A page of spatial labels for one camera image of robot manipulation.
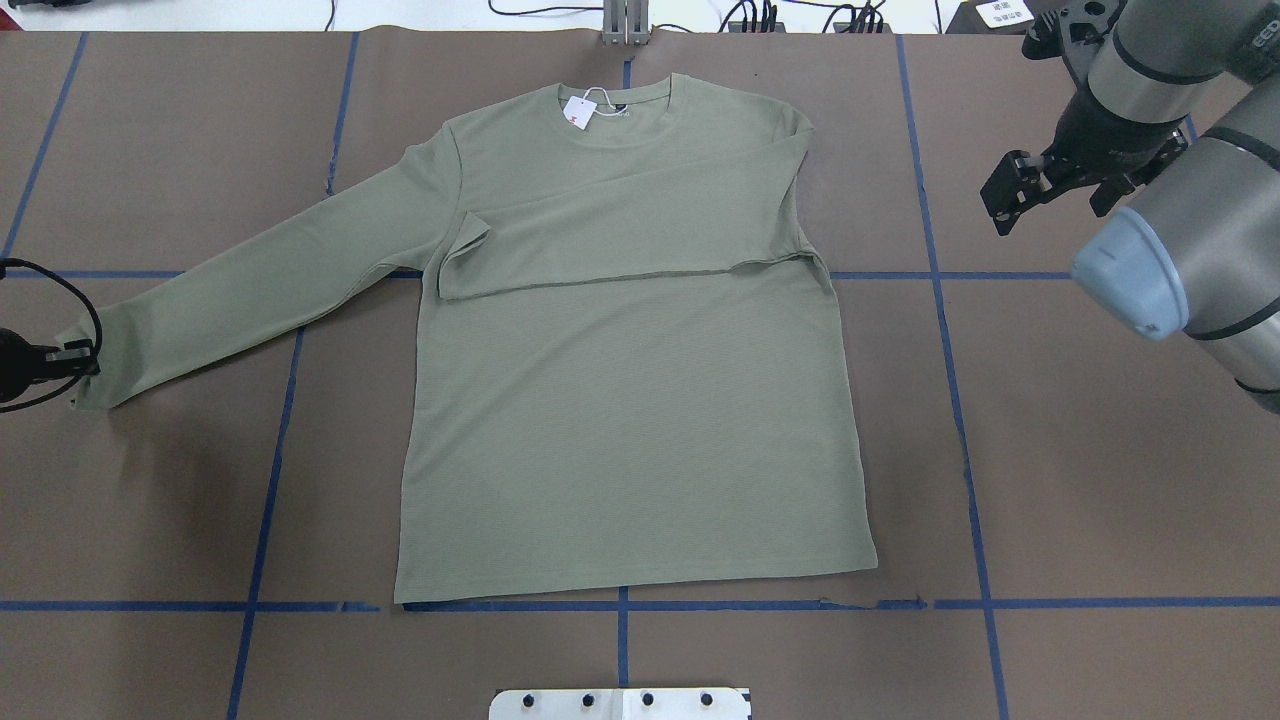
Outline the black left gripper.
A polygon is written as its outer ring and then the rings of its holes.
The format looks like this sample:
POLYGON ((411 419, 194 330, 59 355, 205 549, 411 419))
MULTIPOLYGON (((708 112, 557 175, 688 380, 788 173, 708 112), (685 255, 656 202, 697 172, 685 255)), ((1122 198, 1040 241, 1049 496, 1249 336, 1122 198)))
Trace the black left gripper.
POLYGON ((73 340, 63 346, 32 345, 14 331, 1 328, 1 402, 10 402, 45 382, 97 375, 99 351, 92 340, 73 340))

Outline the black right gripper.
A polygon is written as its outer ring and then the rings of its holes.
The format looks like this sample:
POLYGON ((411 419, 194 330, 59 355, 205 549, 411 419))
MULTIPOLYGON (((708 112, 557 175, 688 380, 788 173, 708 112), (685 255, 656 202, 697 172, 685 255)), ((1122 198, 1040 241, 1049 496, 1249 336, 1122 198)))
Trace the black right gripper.
POLYGON ((1032 209, 1073 190, 1094 191, 1096 217, 1149 184, 1189 147, 1180 120, 1140 123, 1117 117, 1091 95, 1068 102, 1043 154, 1004 154, 980 187, 980 200, 1000 237, 1011 234, 1032 209))

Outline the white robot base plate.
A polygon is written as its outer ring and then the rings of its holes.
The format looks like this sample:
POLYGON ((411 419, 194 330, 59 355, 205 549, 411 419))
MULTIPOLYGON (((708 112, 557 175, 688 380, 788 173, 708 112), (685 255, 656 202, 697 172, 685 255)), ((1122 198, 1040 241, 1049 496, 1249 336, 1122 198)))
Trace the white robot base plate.
POLYGON ((489 719, 751 719, 748 689, 649 687, 511 689, 492 700, 489 719))

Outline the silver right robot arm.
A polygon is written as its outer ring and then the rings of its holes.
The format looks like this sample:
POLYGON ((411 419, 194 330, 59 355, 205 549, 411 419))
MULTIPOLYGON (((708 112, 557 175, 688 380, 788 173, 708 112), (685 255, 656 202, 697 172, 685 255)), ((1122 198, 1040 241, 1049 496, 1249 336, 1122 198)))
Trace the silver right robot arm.
POLYGON ((1075 91, 1050 146, 980 188, 996 231, 1091 190, 1071 278, 1147 340, 1183 333, 1268 413, 1279 397, 1275 1, 1065 1, 1028 28, 1075 91))

